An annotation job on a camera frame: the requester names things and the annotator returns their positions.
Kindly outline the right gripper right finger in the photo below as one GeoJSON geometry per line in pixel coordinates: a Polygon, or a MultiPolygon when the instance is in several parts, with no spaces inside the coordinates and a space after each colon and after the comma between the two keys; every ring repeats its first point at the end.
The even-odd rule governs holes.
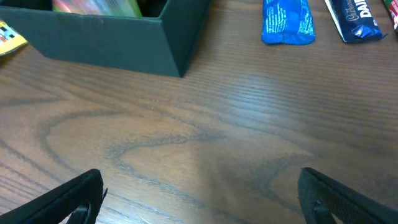
{"type": "Polygon", "coordinates": [[[309,224],[397,224],[397,211],[310,167],[301,169],[298,199],[309,224]]]}

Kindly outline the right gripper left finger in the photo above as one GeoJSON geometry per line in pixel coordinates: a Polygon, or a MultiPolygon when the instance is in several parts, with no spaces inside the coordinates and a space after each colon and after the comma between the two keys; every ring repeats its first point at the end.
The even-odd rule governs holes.
{"type": "Polygon", "coordinates": [[[1,215],[1,223],[95,223],[106,194],[101,172],[91,169],[1,215]]]}

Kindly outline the yellow Hacks candy bag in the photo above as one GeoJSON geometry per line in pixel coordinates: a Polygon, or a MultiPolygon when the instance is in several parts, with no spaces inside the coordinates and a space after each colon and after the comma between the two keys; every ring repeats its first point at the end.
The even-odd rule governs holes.
{"type": "Polygon", "coordinates": [[[9,54],[22,46],[28,44],[28,41],[16,32],[12,27],[9,27],[4,21],[1,21],[0,26],[0,54],[9,54]]]}

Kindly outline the blue wafer bar wrapper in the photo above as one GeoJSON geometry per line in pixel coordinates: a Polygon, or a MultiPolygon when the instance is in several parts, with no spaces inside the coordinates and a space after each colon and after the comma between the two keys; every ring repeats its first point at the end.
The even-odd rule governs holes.
{"type": "Polygon", "coordinates": [[[263,0],[261,40],[268,45],[308,45],[315,40],[307,0],[263,0]]]}

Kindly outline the dark blue Dairy Milk bar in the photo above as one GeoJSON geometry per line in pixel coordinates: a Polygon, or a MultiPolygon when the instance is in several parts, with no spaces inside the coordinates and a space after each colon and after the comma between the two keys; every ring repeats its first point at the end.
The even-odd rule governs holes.
{"type": "Polygon", "coordinates": [[[325,4],[344,43],[356,44],[385,37],[367,0],[325,0],[325,4]]]}

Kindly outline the green snack bag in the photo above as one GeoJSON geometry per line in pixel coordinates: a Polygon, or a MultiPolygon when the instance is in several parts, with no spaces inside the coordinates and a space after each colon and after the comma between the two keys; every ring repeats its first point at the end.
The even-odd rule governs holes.
{"type": "Polygon", "coordinates": [[[52,9],[83,15],[142,17],[136,0],[52,0],[52,9]]]}

